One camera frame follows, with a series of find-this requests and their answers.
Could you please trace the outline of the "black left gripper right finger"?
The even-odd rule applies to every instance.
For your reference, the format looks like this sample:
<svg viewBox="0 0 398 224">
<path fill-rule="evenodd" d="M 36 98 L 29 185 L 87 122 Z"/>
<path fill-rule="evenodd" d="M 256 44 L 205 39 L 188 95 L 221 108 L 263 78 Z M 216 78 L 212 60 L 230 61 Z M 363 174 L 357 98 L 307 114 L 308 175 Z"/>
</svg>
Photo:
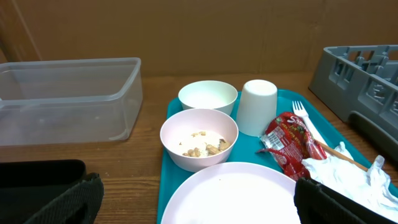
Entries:
<svg viewBox="0 0 398 224">
<path fill-rule="evenodd" d="M 394 224 L 312 179 L 296 182 L 294 204 L 301 224 Z"/>
</svg>

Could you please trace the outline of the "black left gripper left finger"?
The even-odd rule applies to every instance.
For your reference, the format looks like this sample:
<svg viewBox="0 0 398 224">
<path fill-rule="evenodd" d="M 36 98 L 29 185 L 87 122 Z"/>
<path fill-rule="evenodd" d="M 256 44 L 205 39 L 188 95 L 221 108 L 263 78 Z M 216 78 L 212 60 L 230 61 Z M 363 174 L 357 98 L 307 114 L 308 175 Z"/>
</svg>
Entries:
<svg viewBox="0 0 398 224">
<path fill-rule="evenodd" d="M 101 208 L 104 185 L 97 173 L 90 173 L 33 214 L 28 224 L 93 224 Z"/>
</svg>

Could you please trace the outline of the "pink bowl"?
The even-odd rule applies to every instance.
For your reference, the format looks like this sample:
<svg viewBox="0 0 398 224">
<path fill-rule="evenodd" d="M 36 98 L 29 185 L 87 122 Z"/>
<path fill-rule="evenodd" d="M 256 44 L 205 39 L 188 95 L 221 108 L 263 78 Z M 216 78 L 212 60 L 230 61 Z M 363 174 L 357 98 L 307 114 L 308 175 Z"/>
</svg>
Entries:
<svg viewBox="0 0 398 224">
<path fill-rule="evenodd" d="M 189 109 L 168 118 L 160 140 L 179 168 L 198 172 L 226 162 L 239 136 L 236 122 L 211 109 Z"/>
</svg>

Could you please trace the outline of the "white bowl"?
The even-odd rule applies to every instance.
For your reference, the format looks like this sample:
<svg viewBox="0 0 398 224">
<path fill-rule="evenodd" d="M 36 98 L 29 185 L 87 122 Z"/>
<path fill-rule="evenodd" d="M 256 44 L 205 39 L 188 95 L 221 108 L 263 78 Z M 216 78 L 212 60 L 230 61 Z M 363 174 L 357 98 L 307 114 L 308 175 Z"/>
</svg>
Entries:
<svg viewBox="0 0 398 224">
<path fill-rule="evenodd" d="M 229 83 L 203 80 L 184 86 L 179 91 L 178 98 L 184 110 L 212 109 L 230 115 L 238 98 L 238 91 Z"/>
</svg>

